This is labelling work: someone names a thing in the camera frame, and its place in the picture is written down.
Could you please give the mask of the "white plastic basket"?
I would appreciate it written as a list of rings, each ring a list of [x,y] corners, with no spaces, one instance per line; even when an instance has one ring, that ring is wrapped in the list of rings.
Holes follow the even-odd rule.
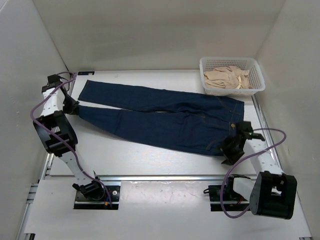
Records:
[[[258,62],[250,57],[202,57],[202,86],[211,96],[252,96],[265,90]]]

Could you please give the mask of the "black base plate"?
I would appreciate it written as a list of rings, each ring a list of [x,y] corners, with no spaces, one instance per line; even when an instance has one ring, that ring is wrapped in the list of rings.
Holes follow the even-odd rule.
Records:
[[[220,204],[220,191],[221,185],[209,185],[203,193],[209,196],[210,211],[211,212],[222,212]],[[242,212],[248,206],[249,202],[243,198],[240,194],[234,192],[230,188],[223,188],[223,205],[227,212]]]
[[[118,210],[121,186],[107,185],[107,191],[98,187],[93,181],[87,185],[74,183],[72,187],[76,190],[73,208],[75,210]]]

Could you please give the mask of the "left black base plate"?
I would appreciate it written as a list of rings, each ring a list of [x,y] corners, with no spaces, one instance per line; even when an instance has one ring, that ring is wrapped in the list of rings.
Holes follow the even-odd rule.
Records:
[[[121,186],[107,185],[107,191],[98,187],[93,181],[87,185],[74,183],[72,187],[76,190],[73,208],[75,210],[118,210]]]

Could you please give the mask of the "beige trousers in basket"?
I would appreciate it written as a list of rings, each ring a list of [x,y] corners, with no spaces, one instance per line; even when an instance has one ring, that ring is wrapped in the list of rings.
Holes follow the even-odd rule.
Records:
[[[253,89],[249,70],[237,66],[216,67],[203,73],[205,85],[217,89]]]

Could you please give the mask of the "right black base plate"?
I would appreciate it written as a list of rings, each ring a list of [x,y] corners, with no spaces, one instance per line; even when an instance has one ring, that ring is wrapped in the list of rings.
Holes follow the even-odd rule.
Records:
[[[210,211],[211,212],[222,212],[220,204],[220,191],[221,185],[209,185],[203,193],[209,196]],[[230,188],[223,188],[223,205],[227,212],[242,212],[248,206],[249,202],[243,198],[240,194],[234,192]]]

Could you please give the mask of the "aluminium front rail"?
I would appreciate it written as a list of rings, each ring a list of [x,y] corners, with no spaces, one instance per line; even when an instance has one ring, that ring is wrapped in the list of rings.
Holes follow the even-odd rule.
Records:
[[[102,175],[104,182],[142,182],[142,181],[222,181],[224,174],[218,175]]]

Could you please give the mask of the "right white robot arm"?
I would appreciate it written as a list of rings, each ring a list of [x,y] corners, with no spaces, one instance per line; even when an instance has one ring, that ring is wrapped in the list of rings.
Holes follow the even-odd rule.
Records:
[[[226,173],[219,193],[221,209],[227,213],[224,204],[224,193],[230,200],[240,196],[248,201],[248,206],[238,215],[226,214],[231,219],[243,216],[247,211],[253,215],[273,217],[289,220],[294,213],[297,180],[293,175],[285,174],[271,156],[270,150],[281,145],[287,138],[283,138],[269,146],[264,147],[265,138],[254,130],[251,122],[242,121],[235,125],[235,135],[227,137],[219,146],[225,157],[224,164],[231,168]],[[232,175],[232,171],[241,163],[250,160],[256,179],[246,176]]]

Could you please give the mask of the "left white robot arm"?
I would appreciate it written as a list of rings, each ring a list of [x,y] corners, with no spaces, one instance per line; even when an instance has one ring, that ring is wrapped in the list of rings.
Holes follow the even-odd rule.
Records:
[[[41,89],[43,101],[31,110],[30,117],[45,150],[62,160],[75,176],[77,183],[72,187],[85,198],[99,201],[106,196],[105,187],[96,174],[89,175],[81,166],[76,153],[78,138],[66,117],[79,114],[79,102],[65,88],[71,82],[60,74],[48,76]]]

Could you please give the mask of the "dark blue denim trousers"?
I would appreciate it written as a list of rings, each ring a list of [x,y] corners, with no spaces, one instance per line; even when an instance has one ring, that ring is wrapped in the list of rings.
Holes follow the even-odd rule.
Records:
[[[243,101],[226,96],[88,80],[79,117],[118,138],[174,151],[220,156],[243,121]]]

